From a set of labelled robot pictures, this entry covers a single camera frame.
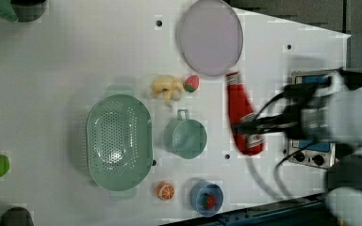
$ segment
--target blue cup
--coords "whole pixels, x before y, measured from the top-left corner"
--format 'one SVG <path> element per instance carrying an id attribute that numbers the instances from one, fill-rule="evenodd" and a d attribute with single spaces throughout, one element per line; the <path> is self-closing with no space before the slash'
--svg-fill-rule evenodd
<path id="1" fill-rule="evenodd" d="M 213 207 L 206 209 L 206 196 L 212 195 L 215 200 Z M 224 196 L 222 189 L 210 182 L 200 181 L 196 184 L 190 192 L 190 203 L 192 207 L 203 217 L 209 218 L 215 215 L 222 208 Z"/>

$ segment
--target orange toy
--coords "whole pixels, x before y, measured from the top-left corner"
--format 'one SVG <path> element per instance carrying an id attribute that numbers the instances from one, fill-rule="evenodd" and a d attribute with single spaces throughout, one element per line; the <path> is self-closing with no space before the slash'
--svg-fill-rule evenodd
<path id="1" fill-rule="evenodd" d="M 170 200 L 174 196 L 174 186 L 161 182 L 156 188 L 156 194 L 161 200 Z"/>

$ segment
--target white table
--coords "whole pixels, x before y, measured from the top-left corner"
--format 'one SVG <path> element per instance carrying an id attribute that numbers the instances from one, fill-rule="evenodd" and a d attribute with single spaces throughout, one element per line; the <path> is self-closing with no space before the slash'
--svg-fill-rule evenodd
<path id="1" fill-rule="evenodd" d="M 0 19 L 0 153 L 11 163 L 9 174 L 0 179 L 0 216 L 11 206 L 23 206 L 41 226 L 157 225 L 198 218 L 188 194 L 199 179 L 222 187 L 221 212 L 275 202 L 231 143 L 223 77 L 202 79 L 199 91 L 173 106 L 147 95 L 157 74 L 192 73 L 175 41 L 177 21 L 192 2 L 50 0 L 37 22 Z M 256 109 L 294 70 L 345 66 L 348 36 L 237 13 L 244 29 L 239 68 Z M 92 180 L 85 154 L 85 119 L 113 84 L 131 86 L 149 109 L 157 160 L 136 196 L 122 201 Z M 181 159 L 163 148 L 163 129 L 179 108 L 206 126 L 208 143 L 196 159 Z M 276 189 L 272 170 L 283 157 L 284 138 L 276 134 L 266 140 L 266 150 L 254 161 L 260 176 Z M 322 191 L 322 172 L 286 163 L 282 178 L 295 197 L 302 197 Z M 162 180 L 176 187 L 169 202 L 154 195 Z"/>

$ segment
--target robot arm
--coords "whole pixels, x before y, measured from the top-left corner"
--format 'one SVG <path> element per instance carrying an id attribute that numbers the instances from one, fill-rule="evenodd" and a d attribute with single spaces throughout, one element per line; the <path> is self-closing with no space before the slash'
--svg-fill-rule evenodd
<path id="1" fill-rule="evenodd" d="M 238 133 L 284 132 L 287 138 L 345 143 L 356 147 L 326 172 L 325 196 L 330 211 L 348 225 L 362 225 L 362 89 L 344 87 L 338 73 L 321 85 L 289 85 L 283 98 L 290 103 L 276 116 L 246 121 Z"/>

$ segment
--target green colander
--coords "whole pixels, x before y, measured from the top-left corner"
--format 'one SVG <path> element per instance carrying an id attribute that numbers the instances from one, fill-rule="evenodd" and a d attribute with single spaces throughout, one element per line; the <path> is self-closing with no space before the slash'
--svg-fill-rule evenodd
<path id="1" fill-rule="evenodd" d="M 124 191 L 138 185 L 152 166 L 152 124 L 143 103 L 119 94 L 127 93 L 124 87 L 116 89 L 122 90 L 99 102 L 88 117 L 88 162 L 98 185 Z"/>

